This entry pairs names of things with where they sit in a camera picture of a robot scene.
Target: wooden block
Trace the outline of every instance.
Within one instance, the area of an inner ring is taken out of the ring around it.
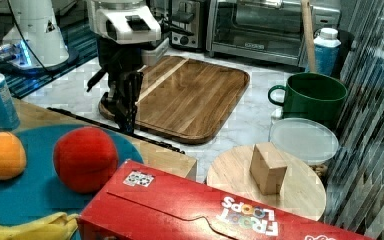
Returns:
[[[263,195],[278,194],[287,165],[273,143],[254,145],[250,172]]]

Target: oven window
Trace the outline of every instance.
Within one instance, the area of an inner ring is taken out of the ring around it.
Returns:
[[[298,57],[303,32],[300,5],[274,9],[252,1],[218,2],[214,42]]]

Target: toaster oven door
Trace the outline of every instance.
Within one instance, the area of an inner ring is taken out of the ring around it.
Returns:
[[[261,60],[298,65],[303,37],[299,2],[284,1],[280,8],[269,8],[258,0],[218,1],[214,17],[213,45],[252,51],[254,56],[260,53]]]

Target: toaster oven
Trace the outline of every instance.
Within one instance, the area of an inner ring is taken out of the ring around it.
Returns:
[[[340,0],[313,0],[315,32],[337,28]],[[307,53],[300,0],[211,0],[206,48],[225,53],[305,67]]]

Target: red plush ball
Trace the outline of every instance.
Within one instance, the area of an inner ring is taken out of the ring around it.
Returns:
[[[60,180],[78,193],[101,189],[118,166],[113,140],[96,127],[82,127],[58,139],[53,160]]]

